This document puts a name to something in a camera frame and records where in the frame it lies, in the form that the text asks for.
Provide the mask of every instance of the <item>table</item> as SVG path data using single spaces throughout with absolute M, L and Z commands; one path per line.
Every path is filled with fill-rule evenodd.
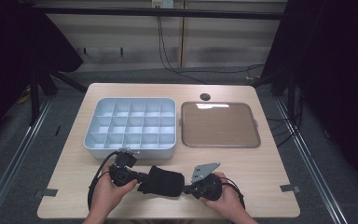
M 181 140 L 181 105 L 201 101 L 209 93 L 211 102 L 243 102 L 249 105 L 258 124 L 261 145 L 257 148 L 193 148 Z M 177 142 L 171 159 L 138 160 L 132 170 L 148 173 L 152 165 L 182 173 L 190 183 L 194 166 L 221 162 L 216 171 L 224 172 L 240 188 L 247 211 L 253 217 L 297 217 L 300 213 L 295 194 L 282 192 L 288 185 L 281 157 L 269 130 L 255 89 L 246 86 L 112 84 L 94 83 L 76 116 L 48 189 L 57 189 L 55 197 L 45 196 L 38 208 L 41 218 L 84 218 L 88 214 L 87 193 L 90 181 L 102 160 L 94 159 L 83 145 L 90 119 L 98 100 L 104 97 L 169 97 L 177 104 Z M 219 219 L 220 215 L 205 207 L 192 195 L 166 198 L 130 192 L 109 215 L 118 219 Z

